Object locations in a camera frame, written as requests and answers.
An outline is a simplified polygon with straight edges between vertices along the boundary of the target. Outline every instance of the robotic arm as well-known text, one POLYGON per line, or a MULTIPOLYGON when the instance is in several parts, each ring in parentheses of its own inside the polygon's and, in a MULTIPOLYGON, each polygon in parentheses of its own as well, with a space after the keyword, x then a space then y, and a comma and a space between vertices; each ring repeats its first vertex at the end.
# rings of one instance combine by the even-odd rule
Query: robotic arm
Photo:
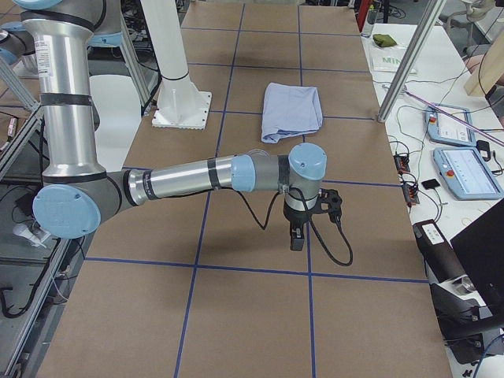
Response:
POLYGON ((338 224, 341 198, 321 191, 327 157, 302 143, 289 155, 249 154, 148 171, 107 173, 96 157, 87 44, 120 43, 119 0, 14 0, 36 50, 50 164, 33 210, 51 234, 74 239, 147 200, 231 187, 285 194, 291 249, 301 250, 314 213, 338 224))

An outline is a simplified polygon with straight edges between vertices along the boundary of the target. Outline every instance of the green object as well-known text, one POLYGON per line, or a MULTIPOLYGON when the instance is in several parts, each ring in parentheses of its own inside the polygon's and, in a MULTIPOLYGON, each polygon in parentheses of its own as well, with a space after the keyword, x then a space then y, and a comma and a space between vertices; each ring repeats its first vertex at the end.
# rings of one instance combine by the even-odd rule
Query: green object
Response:
POLYGON ((373 41, 380 47, 392 47, 397 45, 397 42, 394 41, 389 34, 374 34, 372 36, 373 41))

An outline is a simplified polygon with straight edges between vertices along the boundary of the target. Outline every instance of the white desk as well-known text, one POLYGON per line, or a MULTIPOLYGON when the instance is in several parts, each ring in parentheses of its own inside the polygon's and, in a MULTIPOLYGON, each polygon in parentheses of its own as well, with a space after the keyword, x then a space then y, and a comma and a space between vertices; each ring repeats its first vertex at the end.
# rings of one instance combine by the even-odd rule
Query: white desk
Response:
MULTIPOLYGON (((399 44, 407 45, 415 30, 414 25, 399 25, 399 24, 377 24, 373 30, 376 34, 389 34, 399 44)), ((372 39, 362 39, 365 48, 366 57, 369 63, 369 47, 373 43, 372 39)), ((464 63, 460 59, 453 44, 448 38, 442 27, 434 27, 428 41, 420 54, 414 68, 417 70, 416 75, 410 75, 408 80, 422 80, 441 82, 449 78, 459 76, 464 69, 464 63)), ((389 72, 372 72, 375 82, 391 82, 394 73, 389 72)), ((481 109, 488 106, 484 98, 469 97, 464 91, 465 81, 469 78, 469 73, 464 73, 458 80, 449 80, 445 83, 407 83, 408 90, 423 99, 430 102, 441 102, 445 94, 450 90, 450 93, 444 98, 443 103, 455 106, 462 106, 470 110, 481 109)), ((384 100, 386 90, 382 88, 383 84, 375 83, 376 96, 379 103, 384 100)), ((386 127, 388 135, 393 135, 398 140, 404 142, 411 151, 420 150, 421 143, 413 138, 402 134, 399 130, 399 124, 396 119, 398 109, 401 106, 414 106, 423 109, 424 106, 416 100, 403 96, 396 102, 391 115, 389 116, 386 127)), ((478 128, 501 128, 497 117, 493 111, 488 108, 471 114, 473 124, 478 128)), ((402 130, 418 139, 423 139, 425 134, 424 114, 417 109, 403 108, 399 112, 402 130)), ((504 133, 494 133, 494 136, 504 139, 504 133)), ((446 236, 451 239, 457 235, 466 225, 474 221, 480 214, 484 213, 492 207, 497 201, 458 201, 447 189, 443 179, 439 177, 438 169, 432 159, 432 150, 438 146, 444 146, 438 143, 432 143, 428 137, 424 140, 425 146, 423 153, 414 153, 410 155, 409 166, 412 174, 418 178, 418 182, 423 180, 436 178, 441 187, 437 189, 439 196, 443 202, 447 204, 443 207, 443 215, 441 216, 438 226, 446 236)), ((395 151, 395 144, 391 144, 392 151, 395 151)), ((491 143, 491 149, 496 151, 497 159, 504 163, 504 148, 491 143)), ((399 146, 398 152, 405 152, 404 147, 399 146)), ((497 165, 492 160, 490 163, 491 169, 497 169, 497 165)), ((504 186, 504 177, 500 176, 498 182, 504 186)), ((432 191, 429 191, 436 201, 437 197, 432 191)), ((435 205, 422 194, 419 194, 421 204, 413 206, 410 214, 411 223, 417 223, 427 219, 433 219, 436 214, 435 205)), ((474 370, 470 365, 459 365, 453 354, 448 350, 450 365, 454 377, 460 377, 466 369, 474 370)), ((478 372, 478 378, 502 378, 504 376, 504 357, 496 356, 485 359, 482 368, 478 372)))

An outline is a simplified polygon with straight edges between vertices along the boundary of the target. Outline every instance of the blue joint cap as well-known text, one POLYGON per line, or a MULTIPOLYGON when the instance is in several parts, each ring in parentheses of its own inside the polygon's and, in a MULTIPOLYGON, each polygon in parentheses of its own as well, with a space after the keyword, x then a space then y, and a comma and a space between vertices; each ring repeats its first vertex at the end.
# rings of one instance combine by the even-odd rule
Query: blue joint cap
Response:
POLYGON ((21 21, 10 21, 5 22, 2 26, 0 26, 3 30, 7 32, 25 32, 26 28, 23 26, 21 21))
POLYGON ((236 191, 252 191, 255 187, 255 167, 249 155, 231 159, 231 185, 236 191))
POLYGON ((301 143, 289 153, 291 169, 307 180, 322 180, 327 163, 327 155, 316 144, 301 143))
POLYGON ((8 65, 13 65, 17 62, 17 56, 6 49, 0 49, 0 57, 2 57, 3 61, 8 65))
POLYGON ((51 6, 57 6, 63 0, 13 0, 21 8, 30 10, 47 9, 51 6))
POLYGON ((69 185, 49 185, 36 195, 33 213, 39 224, 63 239, 76 239, 98 228, 102 220, 95 201, 69 185))
POLYGON ((89 46, 93 47, 119 47, 123 42, 123 35, 119 31, 113 34, 93 35, 89 41, 89 46))

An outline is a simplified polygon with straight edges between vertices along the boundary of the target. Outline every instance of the light blue cloth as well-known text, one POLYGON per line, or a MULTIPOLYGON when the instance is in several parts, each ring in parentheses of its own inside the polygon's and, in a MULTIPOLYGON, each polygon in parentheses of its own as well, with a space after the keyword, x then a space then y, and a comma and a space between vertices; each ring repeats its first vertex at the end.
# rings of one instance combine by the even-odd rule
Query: light blue cloth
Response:
POLYGON ((316 87, 270 83, 265 92, 261 140, 277 143, 282 138, 317 132, 322 118, 316 87))

